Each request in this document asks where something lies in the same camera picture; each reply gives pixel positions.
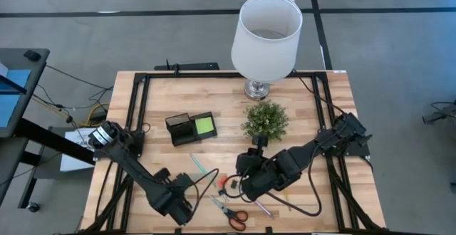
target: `small green plant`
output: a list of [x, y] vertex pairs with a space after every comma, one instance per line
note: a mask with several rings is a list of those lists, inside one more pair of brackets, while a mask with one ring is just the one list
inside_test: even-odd
[[266, 135], [269, 141], [281, 140], [286, 134], [285, 127], [288, 125], [288, 117], [285, 108], [270, 100], [261, 101], [258, 104], [247, 107], [247, 122], [241, 124], [244, 135]]

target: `wooden tabletop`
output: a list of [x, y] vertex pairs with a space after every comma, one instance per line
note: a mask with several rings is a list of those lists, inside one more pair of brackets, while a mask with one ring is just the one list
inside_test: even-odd
[[[135, 72], [132, 71], [118, 72], [108, 120], [121, 125], [125, 124], [134, 74]], [[304, 81], [311, 87], [310, 79], [304, 79]], [[328, 71], [328, 81], [334, 104], [346, 112], [356, 114], [347, 73]], [[219, 176], [234, 174], [237, 155], [246, 152], [247, 148], [252, 146], [251, 140], [243, 136], [239, 127], [246, 121], [246, 115], [243, 113], [245, 107], [255, 104], [254, 101], [245, 97], [244, 83], [244, 78], [153, 78], [150, 81], [144, 120], [150, 124], [151, 129], [145, 137], [145, 146], [140, 158], [141, 164], [150, 173], [167, 167], [172, 176], [186, 172], [194, 179], [200, 174], [200, 171], [190, 158], [190, 154], [193, 154], [205, 169], [219, 168]], [[135, 119], [138, 116], [139, 98], [136, 102]], [[303, 145], [316, 136], [319, 126], [315, 99], [301, 81], [297, 78], [286, 78], [273, 83], [267, 98], [286, 107], [289, 126], [286, 129], [287, 134], [281, 142], [269, 143], [264, 151], [265, 157], [271, 157], [278, 151], [291, 146]], [[188, 145], [172, 146], [170, 134], [165, 127], [165, 118], [181, 113], [196, 115], [207, 111], [212, 111], [214, 114], [218, 136]], [[331, 124], [326, 109], [325, 115], [326, 124]], [[376, 224], [384, 226], [383, 214], [370, 167], [359, 157], [346, 157], [346, 162], [353, 196]], [[100, 160], [96, 163], [81, 224], [82, 228], [89, 226], [94, 220], [98, 195], [108, 163], [109, 160]], [[116, 169], [114, 164], [103, 193], [100, 209], [103, 209], [112, 195]], [[230, 209], [245, 210], [249, 213], [246, 232], [264, 232], [267, 226], [272, 226], [275, 232], [337, 231], [326, 161], [321, 156], [318, 156], [313, 162], [312, 177], [323, 204], [323, 211], [318, 217], [305, 216], [295, 210], [289, 211], [288, 207], [267, 195], [260, 197], [259, 201], [276, 217], [275, 220], [270, 219], [255, 204], [244, 203], [241, 199], [230, 199], [225, 205]], [[199, 190], [202, 191], [207, 185], [207, 180], [201, 181], [198, 184]], [[285, 198], [282, 192], [274, 190], [272, 192], [282, 199]], [[309, 212], [317, 210], [316, 199], [306, 175], [288, 187], [288, 192], [289, 201], [292, 204]], [[217, 196], [223, 202], [223, 199], [218, 197], [217, 190], [210, 187], [201, 200], [193, 219], [182, 227], [183, 232], [235, 232], [228, 225], [226, 216], [208, 198], [209, 195]], [[195, 189], [188, 189], [187, 198], [193, 205], [195, 197]], [[342, 196], [341, 203], [345, 224], [349, 227], [346, 201]], [[122, 200], [118, 206], [114, 227], [120, 226]], [[174, 232], [176, 228], [177, 225], [171, 217], [163, 217], [149, 206], [145, 192], [135, 184], [127, 232]]]

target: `gray floor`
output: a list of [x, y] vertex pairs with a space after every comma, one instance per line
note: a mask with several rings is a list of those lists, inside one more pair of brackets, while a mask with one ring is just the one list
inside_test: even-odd
[[[4, 12], [238, 9], [245, 0], [0, 0]], [[456, 6], [456, 0], [318, 0], [321, 8]], [[310, 0], [296, 0], [301, 8]], [[454, 234], [456, 123], [423, 125], [429, 103], [456, 98], [456, 13], [324, 14], [334, 69], [348, 71], [370, 141], [375, 180], [389, 228]], [[0, 47], [49, 48], [48, 63], [110, 86], [118, 70], [151, 70], [171, 62], [216, 61], [232, 69], [237, 15], [0, 19]], [[322, 69], [313, 15], [304, 14], [298, 69]], [[65, 105], [81, 106], [96, 88], [46, 69], [40, 84]], [[83, 120], [88, 111], [74, 117]], [[26, 117], [43, 127], [64, 121], [31, 103]], [[18, 172], [27, 169], [20, 166]], [[83, 213], [90, 172], [40, 181], [33, 200], [43, 209], [16, 208], [26, 175], [15, 179], [0, 207], [3, 234], [72, 232]]]

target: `sticky note pad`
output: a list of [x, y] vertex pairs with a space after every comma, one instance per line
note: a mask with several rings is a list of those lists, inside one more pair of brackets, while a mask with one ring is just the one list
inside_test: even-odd
[[205, 132], [211, 132], [214, 130], [214, 124], [212, 124], [211, 117], [197, 119], [195, 120], [195, 124], [197, 126], [198, 135], [201, 135]]

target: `lamp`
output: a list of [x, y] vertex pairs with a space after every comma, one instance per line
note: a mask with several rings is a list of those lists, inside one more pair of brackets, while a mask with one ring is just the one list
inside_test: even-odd
[[281, 80], [296, 62], [302, 13], [293, 0], [247, 0], [231, 50], [234, 67], [247, 78], [247, 97], [262, 100], [269, 83]]

